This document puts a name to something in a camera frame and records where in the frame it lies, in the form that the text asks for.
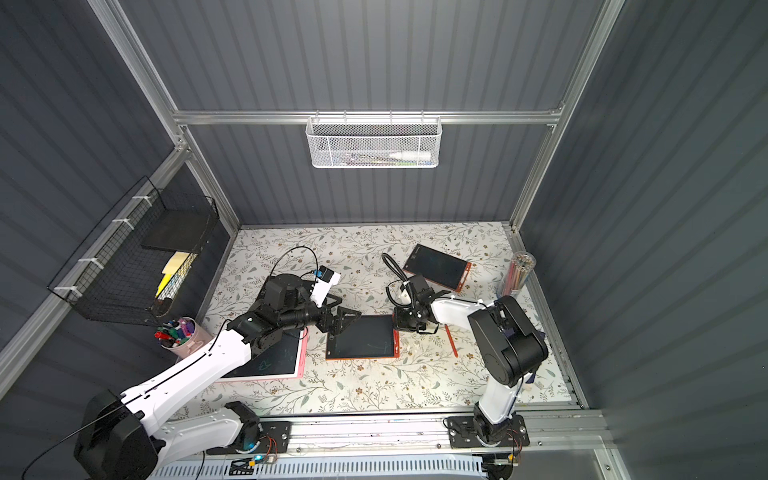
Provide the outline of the red tablet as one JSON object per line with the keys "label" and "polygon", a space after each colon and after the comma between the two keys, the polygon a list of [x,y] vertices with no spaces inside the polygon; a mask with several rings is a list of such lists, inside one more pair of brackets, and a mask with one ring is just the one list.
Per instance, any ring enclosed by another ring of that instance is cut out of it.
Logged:
{"label": "red tablet", "polygon": [[399,355],[393,315],[364,315],[339,335],[328,335],[325,359],[394,359]]}
{"label": "red tablet", "polygon": [[471,263],[417,244],[406,260],[403,269],[413,275],[422,275],[426,280],[454,292],[460,292],[471,270]]}

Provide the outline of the pink white writing tablet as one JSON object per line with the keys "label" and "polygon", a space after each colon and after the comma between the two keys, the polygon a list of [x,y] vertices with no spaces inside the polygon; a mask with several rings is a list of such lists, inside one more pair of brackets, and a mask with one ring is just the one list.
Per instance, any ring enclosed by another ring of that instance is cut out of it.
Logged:
{"label": "pink white writing tablet", "polygon": [[309,329],[289,330],[254,360],[227,373],[220,382],[300,379],[304,375]]}

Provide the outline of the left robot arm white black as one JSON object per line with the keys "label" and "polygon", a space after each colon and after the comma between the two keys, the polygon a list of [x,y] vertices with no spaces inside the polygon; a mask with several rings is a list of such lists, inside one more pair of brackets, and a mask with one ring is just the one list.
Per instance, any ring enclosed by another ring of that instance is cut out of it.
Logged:
{"label": "left robot arm white black", "polygon": [[93,479],[146,479],[157,468],[213,448],[254,454],[266,439],[258,415],[240,401],[174,420],[189,400],[246,365],[285,331],[310,325],[338,335],[362,316],[330,290],[339,273],[320,268],[312,280],[271,275],[247,312],[210,342],[155,377],[121,394],[104,391],[88,403],[74,457]]}

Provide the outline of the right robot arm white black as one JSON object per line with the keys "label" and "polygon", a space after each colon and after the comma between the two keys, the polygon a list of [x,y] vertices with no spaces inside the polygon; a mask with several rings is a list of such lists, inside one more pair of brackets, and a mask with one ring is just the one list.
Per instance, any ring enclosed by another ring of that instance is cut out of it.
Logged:
{"label": "right robot arm white black", "polygon": [[511,296],[491,303],[469,301],[448,290],[435,291],[420,275],[399,282],[397,294],[385,288],[394,306],[395,327],[422,335],[435,334],[444,326],[469,330],[488,372],[485,391],[473,407],[471,425],[460,427],[458,419],[452,417],[446,420],[446,428],[455,438],[483,446],[506,440],[522,446],[522,425],[515,407],[523,386],[534,380],[549,356],[545,334],[534,327]]}

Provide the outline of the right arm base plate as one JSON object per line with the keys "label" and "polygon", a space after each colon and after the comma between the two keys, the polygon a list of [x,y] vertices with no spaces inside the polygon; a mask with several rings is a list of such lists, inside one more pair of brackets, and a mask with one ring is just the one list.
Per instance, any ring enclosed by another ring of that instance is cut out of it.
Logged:
{"label": "right arm base plate", "polygon": [[490,423],[480,413],[446,417],[442,424],[453,449],[499,447],[519,452],[530,445],[525,420],[518,413],[498,424]]}

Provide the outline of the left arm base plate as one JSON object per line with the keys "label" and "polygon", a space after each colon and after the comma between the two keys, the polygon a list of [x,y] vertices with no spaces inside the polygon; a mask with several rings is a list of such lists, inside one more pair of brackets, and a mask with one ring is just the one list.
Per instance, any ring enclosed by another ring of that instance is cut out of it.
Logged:
{"label": "left arm base plate", "polygon": [[227,454],[284,454],[288,450],[293,424],[288,421],[261,422],[258,427],[245,425],[234,442],[225,447],[206,451],[209,455]]}

